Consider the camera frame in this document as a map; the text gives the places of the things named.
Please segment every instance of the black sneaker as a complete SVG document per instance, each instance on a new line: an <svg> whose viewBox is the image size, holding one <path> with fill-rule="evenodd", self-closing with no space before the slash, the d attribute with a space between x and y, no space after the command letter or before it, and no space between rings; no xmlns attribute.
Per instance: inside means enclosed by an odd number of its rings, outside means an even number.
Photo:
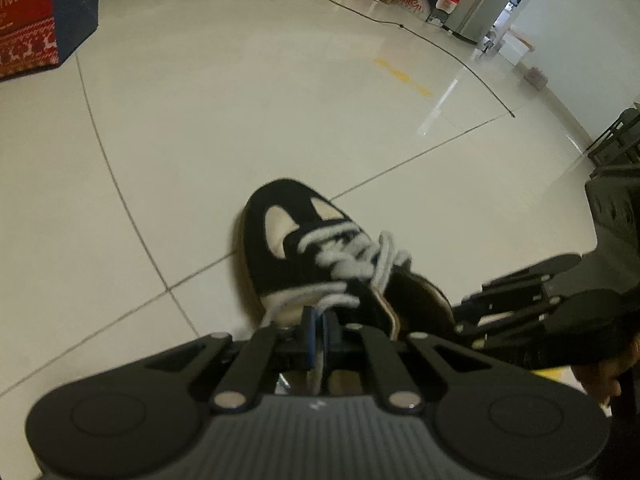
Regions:
<svg viewBox="0 0 640 480"><path fill-rule="evenodd" d="M304 184L283 178L257 190L242 213L239 259L263 325L300 322L302 307L334 309L391 339L406 332L451 338L449 301L410 270L407 252L383 232L374 242L344 211Z"/></svg>

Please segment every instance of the shoelace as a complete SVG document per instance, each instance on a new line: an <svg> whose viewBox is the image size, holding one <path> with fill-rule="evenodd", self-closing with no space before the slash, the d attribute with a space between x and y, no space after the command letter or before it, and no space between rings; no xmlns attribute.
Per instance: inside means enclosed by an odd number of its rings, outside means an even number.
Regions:
<svg viewBox="0 0 640 480"><path fill-rule="evenodd" d="M342 236L347 233L356 235L345 243ZM320 247L315 258L316 265L323 269L331 269L333 283L328 286L321 283L315 290L310 287L303 294L274 305L262 318L262 326L269 325L288 306L299 303L302 296L314 292L324 294L315 306L318 315L334 306L357 308L360 306L360 299L345 292L348 280L367 281L371 288L383 294L393 266L411 265L408 252L396 251L391 233L382 231L376 243L353 222L321 227L308 232L298 243L298 254L303 254L312 244Z"/></svg>

